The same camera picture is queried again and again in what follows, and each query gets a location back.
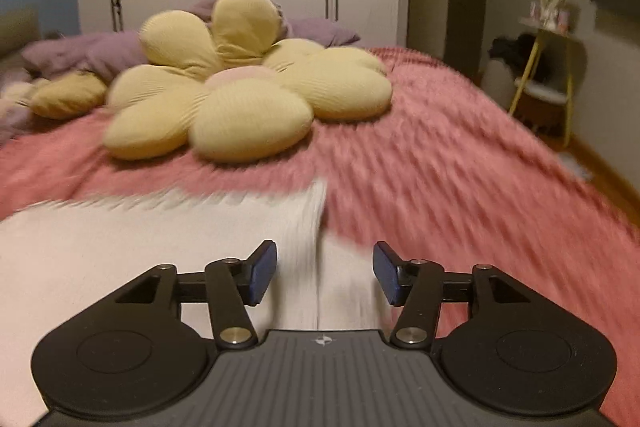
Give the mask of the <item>purple duvet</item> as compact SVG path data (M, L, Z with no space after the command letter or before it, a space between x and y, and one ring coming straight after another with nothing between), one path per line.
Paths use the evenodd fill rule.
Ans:
M200 0L188 12L210 27L218 0ZM361 41L356 31L325 18L282 17L279 39L303 38L324 48L351 46ZM93 32L73 37L32 40L12 44L10 52L1 51L1 147L19 135L35 129L35 117L28 108L38 78L55 80L68 72L85 70L96 74L107 87L125 69L146 63L136 30ZM10 94L11 88L18 93Z

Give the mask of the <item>black bag on floor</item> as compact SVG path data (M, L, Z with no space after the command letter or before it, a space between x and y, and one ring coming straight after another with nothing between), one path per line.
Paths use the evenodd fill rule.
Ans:
M492 40L488 56L508 66L515 77L524 74L536 37L524 32L518 38L498 37Z

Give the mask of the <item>yellow flower shaped pillow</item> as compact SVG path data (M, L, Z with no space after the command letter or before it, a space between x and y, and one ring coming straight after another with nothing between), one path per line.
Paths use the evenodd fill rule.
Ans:
M315 120L360 122L392 105L393 87L373 54L283 39L270 0L218 0L204 22L186 11L140 28L146 57L117 76L103 135L120 160L162 157L189 145L217 164L276 156L306 138Z

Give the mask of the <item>green headboard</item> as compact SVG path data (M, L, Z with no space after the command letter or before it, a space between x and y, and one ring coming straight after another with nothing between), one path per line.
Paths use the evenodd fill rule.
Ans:
M6 56L40 39L37 10L30 5L0 16L0 55Z

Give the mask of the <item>yellow legged side table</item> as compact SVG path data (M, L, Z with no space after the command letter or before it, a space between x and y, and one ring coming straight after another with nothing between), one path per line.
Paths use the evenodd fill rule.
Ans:
M566 25L551 26L532 16L523 16L518 23L533 31L532 50L521 75L514 79L515 92L508 114L516 116L524 95L540 103L562 110L562 147L572 141L575 80L573 51L579 39Z

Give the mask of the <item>yellow oval cushion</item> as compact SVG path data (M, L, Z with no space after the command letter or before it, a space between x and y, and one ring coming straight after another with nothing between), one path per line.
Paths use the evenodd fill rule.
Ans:
M69 72L38 87L28 107L39 117L67 120L91 113L106 94L106 84L92 72Z

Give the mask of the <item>pink ribbed bed blanket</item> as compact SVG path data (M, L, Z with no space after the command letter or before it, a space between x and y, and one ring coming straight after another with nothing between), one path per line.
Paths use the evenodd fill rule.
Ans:
M2 215L47 199L168 187L294 191L325 179L331 232L454 271L497 265L600 329L618 356L605 413L637 425L637 227L465 77L414 51L378 56L394 87L390 113L356 126L316 124L300 150L253 166L218 167L187 150L111 160L100 110L21 136L1 150Z

